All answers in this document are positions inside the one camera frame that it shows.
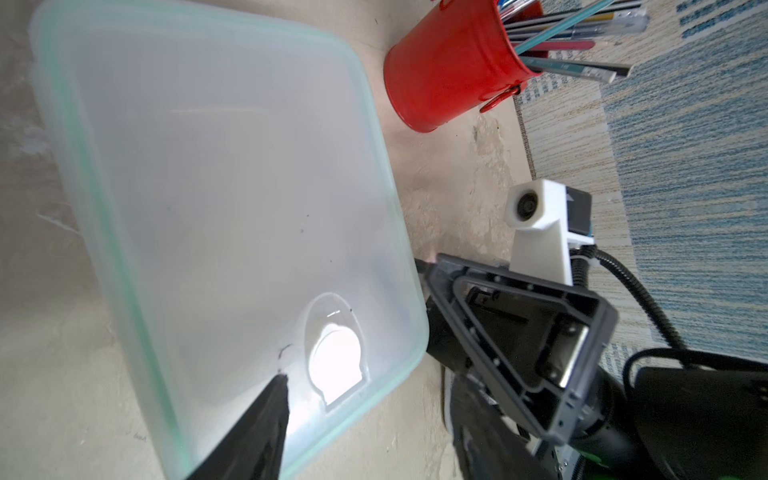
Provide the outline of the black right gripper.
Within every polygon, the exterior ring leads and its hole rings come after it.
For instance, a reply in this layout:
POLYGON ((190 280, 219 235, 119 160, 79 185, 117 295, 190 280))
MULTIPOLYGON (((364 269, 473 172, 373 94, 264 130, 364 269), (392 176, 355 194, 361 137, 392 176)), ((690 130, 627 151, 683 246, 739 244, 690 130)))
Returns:
POLYGON ((575 478, 766 478, 766 366, 626 368, 617 381, 598 363, 619 315, 596 293, 444 254, 416 265, 428 354, 577 451, 575 478))

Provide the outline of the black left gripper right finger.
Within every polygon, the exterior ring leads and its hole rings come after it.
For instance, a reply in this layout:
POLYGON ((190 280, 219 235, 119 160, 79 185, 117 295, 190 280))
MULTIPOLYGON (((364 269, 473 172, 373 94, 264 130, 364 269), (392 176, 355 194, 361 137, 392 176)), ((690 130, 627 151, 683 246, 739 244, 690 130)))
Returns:
POLYGON ((464 479, 553 479, 466 375, 450 389, 453 446, 464 479))

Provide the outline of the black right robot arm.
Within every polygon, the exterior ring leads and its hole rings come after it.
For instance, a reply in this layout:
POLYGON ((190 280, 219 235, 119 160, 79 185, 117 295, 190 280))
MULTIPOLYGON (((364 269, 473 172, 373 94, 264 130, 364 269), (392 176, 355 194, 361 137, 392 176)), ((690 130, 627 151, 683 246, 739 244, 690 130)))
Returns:
POLYGON ((418 260, 428 353, 452 375, 446 422, 466 479, 763 479, 767 367, 688 347, 639 279, 605 251, 568 255, 564 285, 440 254, 418 260), (597 263, 664 346, 600 364, 617 311, 597 263))

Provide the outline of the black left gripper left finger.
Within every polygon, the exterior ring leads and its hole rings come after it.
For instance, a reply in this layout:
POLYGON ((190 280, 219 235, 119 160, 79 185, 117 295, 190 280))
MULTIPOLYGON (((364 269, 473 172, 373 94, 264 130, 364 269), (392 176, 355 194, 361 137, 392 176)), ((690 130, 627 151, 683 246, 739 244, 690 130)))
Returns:
POLYGON ((188 479, 278 479, 289 421, 288 376, 275 375, 188 479))

